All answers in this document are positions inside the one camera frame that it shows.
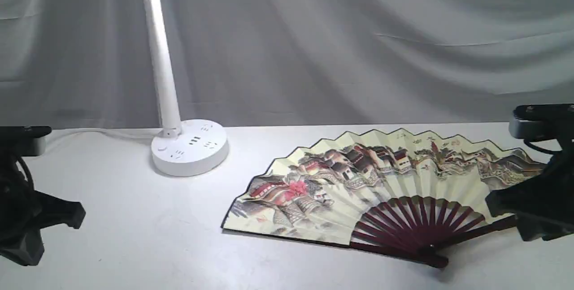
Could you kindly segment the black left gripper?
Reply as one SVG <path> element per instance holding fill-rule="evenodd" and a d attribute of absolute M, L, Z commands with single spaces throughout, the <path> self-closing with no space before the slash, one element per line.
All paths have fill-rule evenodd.
<path fill-rule="evenodd" d="M 20 266 L 39 265 L 45 251 L 41 229 L 80 229 L 86 216 L 80 202 L 36 191 L 29 167 L 15 154 L 1 154 L 0 194 L 0 255 Z"/>

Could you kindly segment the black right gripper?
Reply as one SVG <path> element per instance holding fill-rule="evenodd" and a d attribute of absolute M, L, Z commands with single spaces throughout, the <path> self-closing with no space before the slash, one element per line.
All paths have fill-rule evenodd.
<path fill-rule="evenodd" d="M 546 171 L 506 189 L 493 190 L 485 201 L 492 216 L 515 214 L 525 242 L 552 241 L 572 235 L 573 225 L 552 221 L 573 218 L 573 139 L 560 137 Z"/>

